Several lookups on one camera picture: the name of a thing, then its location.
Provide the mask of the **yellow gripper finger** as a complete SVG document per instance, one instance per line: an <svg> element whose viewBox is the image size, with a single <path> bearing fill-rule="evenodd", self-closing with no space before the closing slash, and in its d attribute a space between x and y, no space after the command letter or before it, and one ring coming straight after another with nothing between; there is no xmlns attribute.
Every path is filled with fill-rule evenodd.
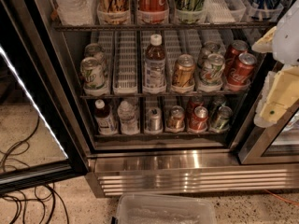
<svg viewBox="0 0 299 224"><path fill-rule="evenodd" d="M272 52L272 41L274 38L275 31L277 27L272 27L269 31L267 31L263 37L261 37L258 41L256 41L252 46L251 49L256 52L260 53L268 53Z"/></svg>
<svg viewBox="0 0 299 224"><path fill-rule="evenodd" d="M298 99L299 67L284 65L278 72L270 71L264 80L254 124L260 128L276 124Z"/></svg>

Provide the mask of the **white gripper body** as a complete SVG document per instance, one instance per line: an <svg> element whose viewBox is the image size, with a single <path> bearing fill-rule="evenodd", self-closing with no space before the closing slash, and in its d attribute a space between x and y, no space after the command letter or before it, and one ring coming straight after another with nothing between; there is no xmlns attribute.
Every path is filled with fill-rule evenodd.
<svg viewBox="0 0 299 224"><path fill-rule="evenodd" d="M276 61L299 65L299 0L279 20L272 49Z"/></svg>

